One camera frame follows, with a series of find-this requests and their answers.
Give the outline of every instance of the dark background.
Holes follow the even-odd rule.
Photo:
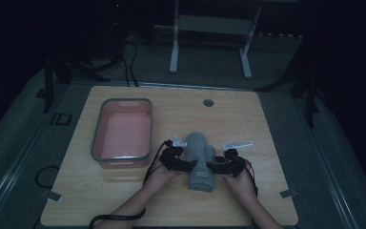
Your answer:
[[[219,1],[230,4],[232,1]],[[173,1],[0,1],[0,118],[26,82],[60,51],[84,61],[102,52],[104,28],[127,20],[151,39],[151,25],[173,24]],[[186,9],[200,8],[188,2]],[[312,58],[323,92],[366,173],[366,0],[263,3],[257,32],[304,36],[299,58]],[[113,39],[113,53],[122,42]]]

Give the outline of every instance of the plastic bin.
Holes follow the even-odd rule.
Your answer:
[[[152,114],[153,105],[146,98],[106,100],[91,148],[93,159],[105,169],[148,165]]]

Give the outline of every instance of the forearm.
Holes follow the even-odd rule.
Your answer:
[[[257,198],[249,198],[243,203],[244,207],[251,215],[252,220],[260,229],[282,228]]]
[[[155,162],[153,168],[144,186],[120,207],[115,209],[111,215],[136,216],[140,214],[151,199],[179,174],[176,171],[167,170],[159,160]],[[135,220],[102,220],[97,223],[94,229],[132,228],[134,224]]]

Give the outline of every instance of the wooden table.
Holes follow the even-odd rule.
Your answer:
[[[238,152],[253,163],[259,200],[280,224],[297,224],[293,200],[279,194],[288,186],[256,93],[97,86],[91,89],[52,188],[62,199],[47,202],[41,217],[44,225],[88,225],[94,216],[110,213],[142,186],[147,167],[105,170],[90,154],[102,103],[108,98],[124,97],[145,97],[152,102],[151,159],[160,144],[175,135],[185,139],[191,132],[201,132],[217,155],[222,155],[224,144],[251,140],[253,146]],[[203,105],[207,98],[213,100],[212,107]],[[135,225],[251,224],[248,214],[219,176],[215,176],[212,193],[189,190],[188,177],[175,178],[152,200],[145,217]]]

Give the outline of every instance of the black cable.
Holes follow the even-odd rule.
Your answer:
[[[51,189],[52,185],[45,185],[42,184],[39,180],[40,175],[45,172],[48,169],[55,169],[57,171],[59,171],[59,168],[57,166],[53,166],[53,165],[49,165],[46,166],[44,168],[42,168],[40,171],[38,171],[38,173],[34,176],[34,182],[41,188],[45,188],[45,189]],[[34,225],[32,226],[32,229],[37,228],[37,226],[40,224],[40,220],[41,220],[41,216],[37,219],[37,221],[34,223]]]
[[[111,67],[113,67],[114,69],[118,67],[118,65],[120,64],[120,60],[121,57],[120,56],[112,56],[112,58],[110,59],[110,61],[106,64],[103,65],[99,65],[99,66],[94,66],[94,67],[87,67],[88,69],[96,72],[96,73],[100,73],[103,72]]]
[[[126,43],[129,44],[129,45],[131,45],[131,46],[133,46],[134,47],[134,50],[135,50],[135,53],[134,53],[134,55],[132,57],[132,63],[130,65],[130,74],[132,75],[132,81],[133,81],[135,87],[138,88],[139,87],[138,82],[136,81],[135,76],[133,75],[133,71],[132,71],[132,65],[133,65],[133,62],[135,61],[135,58],[136,58],[137,54],[138,54],[138,48],[132,42],[130,42],[130,41],[126,41]]]
[[[153,165],[155,164],[156,162],[156,159],[158,158],[159,156],[159,153],[160,151],[162,150],[163,146],[165,146],[166,144],[166,141],[164,141],[160,146],[159,146],[159,149],[157,150],[156,154],[155,154],[155,157],[153,158],[153,161],[150,165],[150,167],[148,168],[147,170],[147,174],[145,174],[145,177],[144,177],[144,184],[145,182],[147,182],[147,179],[150,177],[150,175],[155,171],[157,170],[160,166],[162,166],[163,164],[161,164],[160,166],[156,167],[154,170],[153,170]]]
[[[129,72],[127,69],[127,63],[126,63],[126,59],[124,58],[124,55],[121,56],[121,60],[124,63],[124,67],[126,68],[126,82],[127,82],[127,86],[130,87],[130,81],[129,81]]]
[[[135,61],[135,58],[136,58],[137,54],[138,54],[138,49],[137,49],[137,47],[132,42],[126,41],[126,43],[129,44],[129,45],[131,45],[131,46],[133,46],[134,47],[134,50],[135,50],[134,55],[132,57],[132,63],[131,63],[130,66],[128,66],[127,60],[124,57],[124,55],[121,56],[121,60],[123,61],[123,64],[124,64],[124,70],[126,72],[127,86],[130,87],[130,80],[129,80],[129,74],[130,74],[131,77],[132,77],[133,85],[138,88],[139,87],[139,84],[138,84],[138,81],[136,81],[135,76],[133,74],[133,70],[132,70],[132,65],[133,65],[133,63]]]
[[[141,213],[139,213],[138,215],[135,216],[118,216],[118,215],[99,215],[94,217],[93,219],[91,219],[91,223],[89,224],[89,229],[93,229],[94,224],[98,221],[98,220],[137,220],[137,219],[141,219],[144,215],[145,215],[145,208],[144,210],[142,210]]]
[[[52,188],[52,185],[45,185],[45,184],[42,184],[42,183],[40,182],[40,180],[39,180],[40,175],[41,175],[44,171],[46,171],[46,170],[48,170],[48,169],[55,169],[55,170],[59,171],[59,168],[58,168],[58,167],[56,167],[56,166],[53,166],[53,165],[46,166],[46,167],[44,167],[43,169],[41,169],[40,171],[38,171],[38,173],[37,173],[37,174],[35,175],[35,177],[34,177],[34,181],[35,181],[35,183],[36,183],[39,187],[41,187],[41,188],[46,188],[46,189],[50,189],[50,188]]]
[[[246,172],[248,172],[248,175],[251,177],[251,181],[254,184],[254,193],[256,194],[256,196],[258,196],[258,188],[256,186],[255,175],[254,175],[254,167],[252,166],[252,163],[249,160],[245,159],[245,161],[251,167],[252,173],[246,166],[245,166],[245,170],[246,170]]]
[[[115,67],[112,67],[110,70],[108,70],[108,71],[106,71],[106,72],[104,72],[104,73],[101,73],[101,75],[106,75],[106,74],[108,74],[108,73],[111,73],[111,72],[113,72],[114,70],[116,70],[118,68],[118,65],[117,66],[115,66]]]

